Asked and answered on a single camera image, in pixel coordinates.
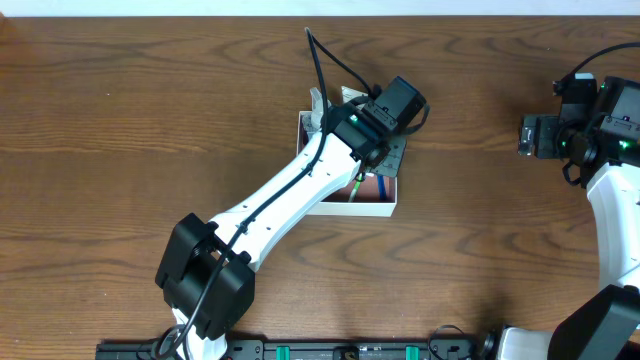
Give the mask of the blue disposable razor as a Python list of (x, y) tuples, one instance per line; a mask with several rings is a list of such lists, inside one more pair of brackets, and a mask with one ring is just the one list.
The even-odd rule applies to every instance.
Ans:
[(379, 200), (381, 203), (384, 203), (387, 201), (387, 191), (386, 191), (386, 185), (385, 185), (385, 177), (382, 175), (378, 175), (377, 176), (377, 183), (378, 183), (378, 191), (379, 191)]

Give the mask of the green toothbrush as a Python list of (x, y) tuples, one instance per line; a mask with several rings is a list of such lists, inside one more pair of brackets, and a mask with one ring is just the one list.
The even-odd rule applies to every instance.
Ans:
[(354, 179), (354, 186), (350, 192), (349, 198), (348, 198), (348, 202), (352, 203), (359, 191), (359, 188), (361, 186), (361, 184), (364, 182), (366, 175), (364, 173), (360, 173), (356, 176), (356, 178)]

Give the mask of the white lotion tube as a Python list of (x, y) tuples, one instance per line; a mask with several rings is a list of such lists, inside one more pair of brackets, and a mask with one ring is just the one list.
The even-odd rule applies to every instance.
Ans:
[(362, 107), (370, 100), (367, 93), (346, 86), (341, 87), (341, 95), (343, 104), (351, 104), (356, 107)]

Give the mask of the clear soap pump bottle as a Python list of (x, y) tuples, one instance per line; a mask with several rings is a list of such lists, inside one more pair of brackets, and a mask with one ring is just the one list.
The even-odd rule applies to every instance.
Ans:
[(322, 93), (317, 87), (310, 89), (311, 109), (299, 113), (299, 135), (308, 140), (322, 130), (323, 101)]

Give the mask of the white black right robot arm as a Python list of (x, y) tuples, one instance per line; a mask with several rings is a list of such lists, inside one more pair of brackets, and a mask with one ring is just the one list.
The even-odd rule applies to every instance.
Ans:
[(518, 152), (563, 161), (586, 191), (597, 233), (599, 291), (551, 332), (504, 327), (489, 359), (636, 359), (639, 344), (639, 85), (577, 73), (554, 83), (556, 115), (525, 115)]

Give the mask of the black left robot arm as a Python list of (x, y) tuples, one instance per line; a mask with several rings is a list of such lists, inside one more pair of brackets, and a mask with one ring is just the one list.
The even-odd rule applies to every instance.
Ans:
[(308, 142), (284, 169), (209, 221), (190, 213), (174, 226), (155, 283), (177, 323), (153, 358), (221, 358), (275, 245), (318, 203), (381, 167), (396, 141), (416, 132), (412, 120), (429, 113), (425, 97), (401, 77), (339, 105), (318, 88), (310, 93)]

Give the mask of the white cardboard box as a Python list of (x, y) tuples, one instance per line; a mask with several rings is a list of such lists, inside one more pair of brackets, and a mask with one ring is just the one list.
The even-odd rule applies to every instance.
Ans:
[(367, 174), (352, 203), (348, 202), (348, 198), (354, 181), (316, 204), (309, 215), (390, 217), (398, 203), (398, 180), (385, 177), (385, 185), (387, 201), (381, 203), (377, 176)]

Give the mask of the black mounting rail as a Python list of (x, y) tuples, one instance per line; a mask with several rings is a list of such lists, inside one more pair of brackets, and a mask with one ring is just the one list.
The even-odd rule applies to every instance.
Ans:
[(223, 360), (464, 360), (493, 359), (494, 335), (483, 341), (471, 335), (435, 335), (424, 342), (299, 342), (236, 339)]

